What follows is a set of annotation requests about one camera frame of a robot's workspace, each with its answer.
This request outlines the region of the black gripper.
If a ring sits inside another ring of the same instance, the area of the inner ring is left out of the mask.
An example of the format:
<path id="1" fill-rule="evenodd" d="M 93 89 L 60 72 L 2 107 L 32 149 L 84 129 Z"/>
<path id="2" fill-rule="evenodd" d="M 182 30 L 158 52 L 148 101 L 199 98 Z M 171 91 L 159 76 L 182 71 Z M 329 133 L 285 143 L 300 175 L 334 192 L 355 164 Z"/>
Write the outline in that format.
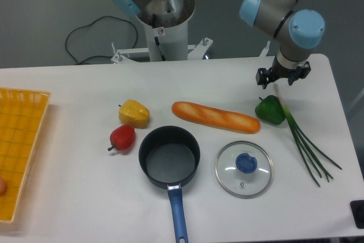
<path id="1" fill-rule="evenodd" d="M 303 65 L 297 65 L 295 63 L 288 63 L 288 67 L 282 65 L 278 58 L 275 57 L 272 66 L 269 69 L 259 68 L 257 70 L 255 79 L 257 85 L 262 89 L 266 89 L 270 83 L 278 79 L 287 79 L 288 85 L 291 86 L 295 81 L 299 79 L 305 79 L 311 71 L 311 66 L 308 61 Z"/>

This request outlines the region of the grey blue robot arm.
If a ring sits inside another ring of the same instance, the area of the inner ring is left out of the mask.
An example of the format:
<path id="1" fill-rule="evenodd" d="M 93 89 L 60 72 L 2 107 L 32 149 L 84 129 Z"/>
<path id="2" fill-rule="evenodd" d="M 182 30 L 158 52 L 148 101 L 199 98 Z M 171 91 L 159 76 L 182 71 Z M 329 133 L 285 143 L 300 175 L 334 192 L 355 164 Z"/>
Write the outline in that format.
<path id="1" fill-rule="evenodd" d="M 188 21 L 195 11 L 195 0 L 112 0 L 144 26 L 151 61 L 196 60 L 202 58 L 211 42 L 203 39 L 188 48 Z M 259 68 L 257 84 L 286 78 L 289 84 L 307 77 L 309 56 L 325 31 L 323 17 L 313 10 L 294 11 L 299 0 L 243 0 L 240 18 L 280 43 L 268 69 Z"/>

